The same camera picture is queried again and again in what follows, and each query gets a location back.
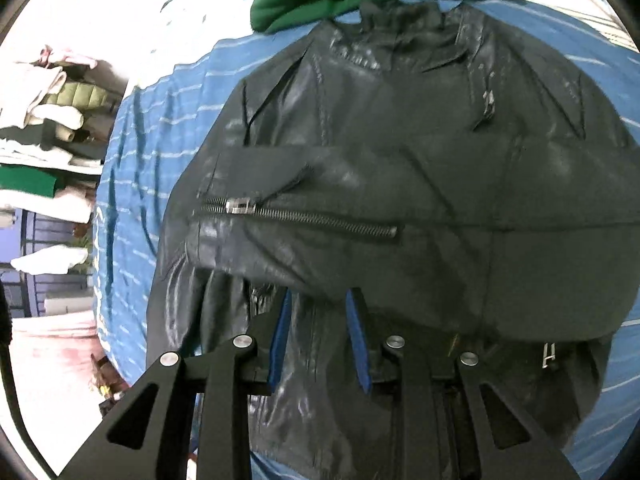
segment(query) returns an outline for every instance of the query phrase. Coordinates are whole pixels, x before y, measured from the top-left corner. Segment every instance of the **mattress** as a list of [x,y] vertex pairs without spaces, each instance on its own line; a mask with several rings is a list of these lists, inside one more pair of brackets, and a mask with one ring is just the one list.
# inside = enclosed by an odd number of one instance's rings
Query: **mattress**
[[[311,25],[252,34],[252,0],[169,0],[148,54],[129,83],[97,190],[95,310],[109,358],[132,383],[145,367],[146,302],[161,219],[172,187],[212,127],[234,86]],[[443,9],[456,0],[441,0]],[[573,61],[602,88],[640,142],[640,55],[589,25],[528,1],[475,6],[526,30]],[[356,22],[357,12],[342,20]],[[640,418],[640,302],[613,341],[602,395],[567,456],[584,480],[599,478]],[[295,476],[253,457],[254,474]]]

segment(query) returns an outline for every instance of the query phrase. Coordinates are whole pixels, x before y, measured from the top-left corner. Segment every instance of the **blue bed sheet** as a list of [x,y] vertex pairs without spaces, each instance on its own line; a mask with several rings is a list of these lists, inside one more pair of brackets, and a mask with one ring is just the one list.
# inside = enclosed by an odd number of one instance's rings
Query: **blue bed sheet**
[[[442,7],[456,2],[441,1]],[[640,141],[640,56],[587,25],[529,2],[484,0],[484,12],[540,38],[580,66],[613,102]],[[357,21],[352,12],[344,17]],[[272,36],[219,41],[200,60],[177,65],[154,85],[136,88],[118,112],[97,191],[98,330],[107,354],[132,383],[145,367],[145,311],[169,193],[243,77],[311,25]],[[599,478],[640,418],[640,303],[616,334],[602,396],[567,455],[584,480]],[[256,478],[294,473],[254,457]]]

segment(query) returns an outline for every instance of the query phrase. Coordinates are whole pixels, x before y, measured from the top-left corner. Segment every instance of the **silver zipper pull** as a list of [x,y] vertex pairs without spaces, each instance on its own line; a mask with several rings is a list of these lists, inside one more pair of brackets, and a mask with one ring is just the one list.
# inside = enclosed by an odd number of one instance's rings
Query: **silver zipper pull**
[[225,211],[232,215],[255,213],[255,203],[250,198],[230,198],[226,201]]
[[549,352],[549,343],[545,343],[545,352],[542,355],[542,367],[548,367],[547,361],[555,361],[556,360],[556,343],[551,343],[551,354]]

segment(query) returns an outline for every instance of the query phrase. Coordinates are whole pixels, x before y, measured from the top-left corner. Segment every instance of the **metal bolt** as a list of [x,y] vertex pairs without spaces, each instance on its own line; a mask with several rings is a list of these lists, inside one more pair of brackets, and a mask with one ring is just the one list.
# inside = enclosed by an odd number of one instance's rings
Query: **metal bolt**
[[234,339],[234,346],[236,346],[237,348],[247,348],[248,346],[251,346],[251,343],[254,342],[253,339],[251,339],[250,335],[239,335],[236,336],[236,338]]
[[466,366],[476,366],[480,359],[473,352],[462,352],[460,354],[460,362]]
[[386,345],[389,348],[402,348],[404,346],[404,337],[401,335],[390,335],[386,338]]
[[173,366],[180,360],[180,357],[175,352],[167,352],[166,354],[162,354],[160,358],[160,364],[162,366]]

